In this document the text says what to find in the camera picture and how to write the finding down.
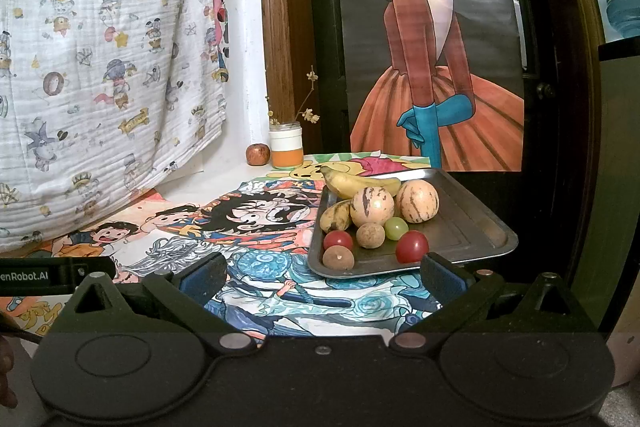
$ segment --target blue glove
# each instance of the blue glove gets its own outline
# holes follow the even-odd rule
[[[398,120],[406,136],[434,168],[442,167],[438,128],[468,120],[473,116],[471,101],[464,94],[455,94],[441,104],[409,109]]]
[[[408,110],[398,120],[398,127],[406,129],[406,136],[422,156],[428,157],[431,167],[441,168],[440,136],[438,135],[438,116],[436,105],[417,107]]]

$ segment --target yellow banana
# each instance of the yellow banana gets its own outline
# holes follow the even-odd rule
[[[356,192],[367,187],[383,187],[391,192],[392,196],[398,194],[398,190],[402,185],[398,178],[388,178],[385,180],[377,180],[375,178],[363,178],[362,176],[354,176],[346,172],[340,172],[326,165],[320,168],[320,172],[324,176],[324,181],[329,190],[337,194],[343,200],[350,200]]]
[[[347,230],[351,226],[351,201],[339,201],[324,211],[320,217],[320,228],[329,233],[332,230]]]

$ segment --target printed cloth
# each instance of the printed cloth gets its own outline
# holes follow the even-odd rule
[[[0,253],[123,207],[220,135],[222,0],[0,3]]]
[[[417,271],[326,280],[308,269],[323,164],[353,174],[430,166],[426,158],[380,153],[307,156],[301,168],[243,183],[201,209],[152,191],[92,229],[43,243],[30,255],[109,255],[118,266],[117,282],[137,282],[219,251],[228,262],[226,283],[206,307],[259,342],[267,335],[372,334],[388,340],[440,305]],[[68,298],[0,298],[0,311],[42,335]]]

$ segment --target red cherry tomato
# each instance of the red cherry tomato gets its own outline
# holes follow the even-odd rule
[[[335,247],[336,245],[353,250],[353,238],[347,232],[343,232],[342,230],[329,232],[324,238],[322,246],[327,250],[328,248]]]
[[[427,253],[429,253],[429,241],[422,232],[417,230],[409,230],[396,245],[398,263],[418,263]]]

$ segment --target glass jar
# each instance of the glass jar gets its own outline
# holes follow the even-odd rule
[[[274,169],[294,169],[303,164],[305,153],[302,150],[300,122],[270,125],[269,138]]]

